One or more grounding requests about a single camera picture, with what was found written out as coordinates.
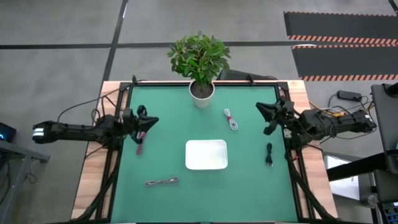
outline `black floor stripe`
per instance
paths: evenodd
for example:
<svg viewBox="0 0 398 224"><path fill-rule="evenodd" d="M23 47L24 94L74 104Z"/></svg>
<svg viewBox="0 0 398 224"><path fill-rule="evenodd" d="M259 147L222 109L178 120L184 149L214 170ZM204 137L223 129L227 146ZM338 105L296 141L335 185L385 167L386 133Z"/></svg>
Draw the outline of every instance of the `black floor stripe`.
<svg viewBox="0 0 398 224"><path fill-rule="evenodd" d="M44 50L44 49L107 49L111 44L23 44L0 45L0 50Z"/></svg>
<svg viewBox="0 0 398 224"><path fill-rule="evenodd" d="M293 46L300 44L325 44L320 41L226 41L228 47L277 47ZM143 49L143 48L165 48L174 45L171 42L159 43L121 43L116 44L117 49ZM29 50L29 49L108 49L112 44L24 44L24 45L0 45L0 50Z"/></svg>
<svg viewBox="0 0 398 224"><path fill-rule="evenodd" d="M102 81L108 81L109 76L111 75L113 59L114 59L114 55L116 53L116 47L118 45L119 36L120 36L120 32L121 32L122 25L123 25L124 14L126 12L128 2L129 2L129 0L123 0L122 6L119 11L118 22L116 23L116 28L114 30L112 45L109 50L108 59L106 60L106 65L105 65L105 70L104 70L104 75L102 77Z"/></svg>
<svg viewBox="0 0 398 224"><path fill-rule="evenodd" d="M325 44L320 41L225 41L227 47L277 47L294 46L300 44ZM122 43L118 44L119 49L140 49L140 48L164 48L174 46L174 43Z"/></svg>
<svg viewBox="0 0 398 224"><path fill-rule="evenodd" d="M304 80L349 80L347 76L351 80L371 80L373 75L377 75L375 79L395 79L398 47L367 46L292 47L292 52L298 75Z"/></svg>
<svg viewBox="0 0 398 224"><path fill-rule="evenodd" d="M284 17L287 35L398 38L396 16L285 12Z"/></svg>

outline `concrete floor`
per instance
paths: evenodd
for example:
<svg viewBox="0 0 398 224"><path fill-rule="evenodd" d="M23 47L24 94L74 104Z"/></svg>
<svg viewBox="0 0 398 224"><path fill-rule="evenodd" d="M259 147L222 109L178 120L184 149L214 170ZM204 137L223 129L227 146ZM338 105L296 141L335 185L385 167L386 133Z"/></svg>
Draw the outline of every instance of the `concrete floor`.
<svg viewBox="0 0 398 224"><path fill-rule="evenodd" d="M121 0L0 0L0 44L110 43ZM389 14L387 0L137 0L125 13L120 43L173 42L202 30L224 41L287 40L283 11ZM39 181L25 184L14 223L50 223L70 218L85 142L37 145L32 125L56 119L69 106L98 96L108 49L0 50L0 121L18 130L16 144L51 154L47 165L32 164ZM182 79L170 71L167 49L119 49L110 80ZM232 69L280 79L298 79L289 47L232 47ZM374 82L307 83L309 98L326 106L337 90L369 95ZM349 106L338 100L336 104ZM90 123L95 104L63 117ZM378 132L352 141L331 139L324 150L358 157L381 152ZM370 222L365 208L336 200L342 219Z"/></svg>

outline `wooden table edge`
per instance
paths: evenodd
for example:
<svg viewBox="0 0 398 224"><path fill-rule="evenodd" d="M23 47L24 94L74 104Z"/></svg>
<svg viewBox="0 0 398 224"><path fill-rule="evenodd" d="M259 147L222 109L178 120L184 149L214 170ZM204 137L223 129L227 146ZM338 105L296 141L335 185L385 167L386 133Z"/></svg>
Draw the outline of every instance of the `wooden table edge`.
<svg viewBox="0 0 398 224"><path fill-rule="evenodd" d="M101 89L101 95L106 94L107 92L110 92L112 90L115 90L119 88L119 84L121 82L131 82L131 81L106 81L103 83L103 87ZM185 80L177 80L177 81L140 81L140 83L190 83L191 81L185 81ZM215 80L213 81L214 83L250 83L249 80ZM279 83L279 82L287 82L289 86L289 95L290 99L295 102L295 109L301 113L303 110L308 110L310 109L310 103L308 101L308 96L307 96L307 91L305 89L305 83L303 80L255 80L254 83ZM109 106L111 103L104 103L104 107L106 108ZM319 143L316 141L313 141L312 144L319 146ZM88 148L91 145L97 146L98 144L90 142L88 144ZM333 215L334 217L337 217L337 210L336 206L333 200L333 196L331 194L331 188L328 180L328 176L326 174L326 168L325 164L323 162L323 155L322 152L319 151L318 149L311 148L307 146L303 150L303 159L304 159L304 164L305 164L305 170L307 173L307 179L308 183L310 186L310 190L314 193L314 195L317 197L319 202L324 206L324 208ZM98 193L95 189L90 190L90 194L84 196L80 195L80 192L86 192L86 189L83 189L84 186L81 185L83 180L84 175L85 175L85 167L87 165L88 160L93 160L92 158L87 158L83 162L83 167L82 167L82 172L81 176L79 179L79 186L76 191L76 197L75 197L75 202L73 205L73 210L72 210L72 215L71 218L76 218L78 217L84 210L85 207L79 205L79 199L82 198L82 200L85 200L85 203L91 203L92 199L94 199L95 195ZM308 210L307 210L307 203L306 199L304 197L304 194L301 189L299 189L299 195L300 195L300 202L302 205L302 210L303 210L303 215L304 217L308 217Z"/></svg>

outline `metal stand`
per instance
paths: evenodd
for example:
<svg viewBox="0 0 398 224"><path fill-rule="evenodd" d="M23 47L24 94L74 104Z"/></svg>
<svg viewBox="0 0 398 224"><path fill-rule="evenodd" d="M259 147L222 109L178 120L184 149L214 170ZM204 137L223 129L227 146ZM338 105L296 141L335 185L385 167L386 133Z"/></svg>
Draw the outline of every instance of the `metal stand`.
<svg viewBox="0 0 398 224"><path fill-rule="evenodd" d="M4 181L10 181L8 191L1 190L0 195L6 194L4 201L0 204L0 224L10 223L12 209L14 207L17 194L25 179L31 159L38 159L40 162L47 163L50 159L48 154L35 152L30 149L15 146L6 141L0 141L0 153L7 157L7 165L3 169L7 170Z"/></svg>

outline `robotic arm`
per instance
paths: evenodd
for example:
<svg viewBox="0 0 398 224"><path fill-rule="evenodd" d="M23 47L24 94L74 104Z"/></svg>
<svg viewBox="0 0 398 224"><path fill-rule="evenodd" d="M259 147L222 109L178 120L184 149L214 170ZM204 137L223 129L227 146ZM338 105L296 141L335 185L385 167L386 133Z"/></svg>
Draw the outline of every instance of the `robotic arm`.
<svg viewBox="0 0 398 224"><path fill-rule="evenodd" d="M294 102L285 100L279 100L273 105L256 103L256 107L265 121L269 122L264 134L274 132L277 124L288 129L284 134L290 149L301 149L314 139L321 140L346 131L369 133L376 128L375 122L364 110L334 117L315 109L300 114L294 110Z"/></svg>
<svg viewBox="0 0 398 224"><path fill-rule="evenodd" d="M132 109L123 111L122 122L107 114L97 119L94 126L65 124L54 121L44 121L33 126L32 139L38 144L56 140L96 141L104 147L111 146L115 140L129 134L137 144L142 142L141 135L146 133L159 118L147 115L145 106L140 105L137 116Z"/></svg>

